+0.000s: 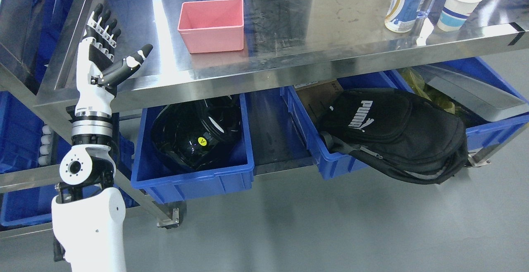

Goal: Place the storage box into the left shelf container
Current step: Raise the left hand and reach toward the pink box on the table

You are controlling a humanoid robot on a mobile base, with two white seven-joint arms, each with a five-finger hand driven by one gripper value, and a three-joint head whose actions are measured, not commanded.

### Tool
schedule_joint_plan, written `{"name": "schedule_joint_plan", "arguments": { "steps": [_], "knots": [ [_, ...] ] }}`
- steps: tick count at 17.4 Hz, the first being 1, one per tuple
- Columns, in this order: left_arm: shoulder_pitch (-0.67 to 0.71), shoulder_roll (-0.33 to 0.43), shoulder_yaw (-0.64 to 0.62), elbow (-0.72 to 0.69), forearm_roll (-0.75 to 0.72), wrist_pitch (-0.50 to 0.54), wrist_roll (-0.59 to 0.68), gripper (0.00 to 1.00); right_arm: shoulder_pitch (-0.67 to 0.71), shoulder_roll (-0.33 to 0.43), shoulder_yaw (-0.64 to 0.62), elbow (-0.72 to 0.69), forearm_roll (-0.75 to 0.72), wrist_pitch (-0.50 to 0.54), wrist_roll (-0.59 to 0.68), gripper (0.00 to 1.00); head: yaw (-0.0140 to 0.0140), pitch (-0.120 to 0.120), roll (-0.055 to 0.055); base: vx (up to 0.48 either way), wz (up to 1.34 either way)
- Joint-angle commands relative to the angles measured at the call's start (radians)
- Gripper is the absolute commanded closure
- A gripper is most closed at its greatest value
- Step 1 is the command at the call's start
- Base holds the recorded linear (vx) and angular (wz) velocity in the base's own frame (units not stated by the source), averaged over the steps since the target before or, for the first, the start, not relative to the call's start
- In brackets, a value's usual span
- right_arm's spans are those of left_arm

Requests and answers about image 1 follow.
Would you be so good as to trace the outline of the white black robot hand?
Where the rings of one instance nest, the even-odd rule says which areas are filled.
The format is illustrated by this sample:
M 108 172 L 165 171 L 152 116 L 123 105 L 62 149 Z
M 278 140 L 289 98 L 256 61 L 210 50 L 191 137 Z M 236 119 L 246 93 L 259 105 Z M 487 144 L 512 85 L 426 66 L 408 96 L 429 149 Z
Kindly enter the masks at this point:
M 115 59 L 121 29 L 111 19 L 111 10 L 99 3 L 90 13 L 77 48 L 76 87 L 79 99 L 76 117 L 111 117 L 111 102 L 117 86 L 136 73 L 153 50 L 146 44 L 134 53 Z

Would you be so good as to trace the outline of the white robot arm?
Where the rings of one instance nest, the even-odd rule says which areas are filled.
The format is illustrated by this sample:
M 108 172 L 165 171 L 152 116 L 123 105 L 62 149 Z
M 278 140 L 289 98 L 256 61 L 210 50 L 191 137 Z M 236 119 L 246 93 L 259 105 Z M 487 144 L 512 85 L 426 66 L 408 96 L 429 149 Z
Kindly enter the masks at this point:
M 73 272 L 125 272 L 126 206 L 114 186 L 112 116 L 76 112 L 71 139 L 59 165 L 58 195 L 51 201 L 58 254 Z

